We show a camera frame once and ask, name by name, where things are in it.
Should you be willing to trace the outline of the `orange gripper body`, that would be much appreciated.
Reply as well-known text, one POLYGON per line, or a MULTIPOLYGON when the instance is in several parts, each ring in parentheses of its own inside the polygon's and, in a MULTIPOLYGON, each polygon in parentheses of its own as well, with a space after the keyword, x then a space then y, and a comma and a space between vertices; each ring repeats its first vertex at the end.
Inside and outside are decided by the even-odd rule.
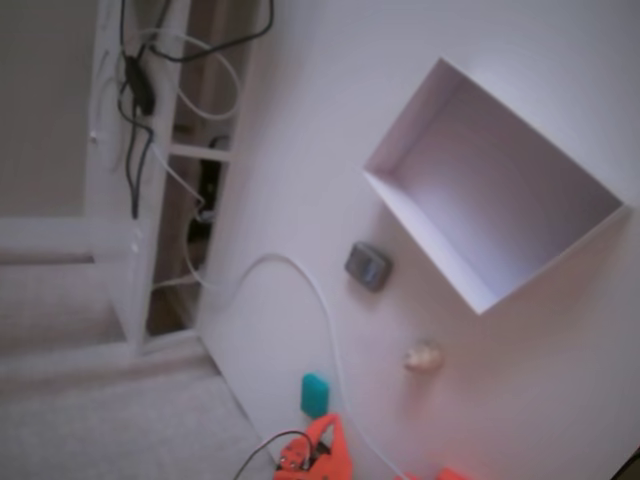
POLYGON ((353 462, 345 440, 335 438, 330 447, 319 443, 311 457, 308 442, 303 437, 294 438, 282 450, 274 479, 327 479, 350 480, 353 478, 353 462))

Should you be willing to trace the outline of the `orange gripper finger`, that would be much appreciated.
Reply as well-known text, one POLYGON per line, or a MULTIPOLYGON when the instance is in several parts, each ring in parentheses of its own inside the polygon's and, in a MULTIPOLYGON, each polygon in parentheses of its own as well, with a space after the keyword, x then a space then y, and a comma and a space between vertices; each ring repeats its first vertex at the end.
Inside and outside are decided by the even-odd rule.
POLYGON ((334 414, 328 413, 314 419, 301 435, 302 442, 318 444, 334 425, 334 414))
POLYGON ((347 450, 348 442, 347 442, 345 428, 344 428, 344 424, 341 416, 338 413, 331 413, 329 417, 330 417, 329 424, 330 424, 330 427, 333 429, 331 449, 347 450))

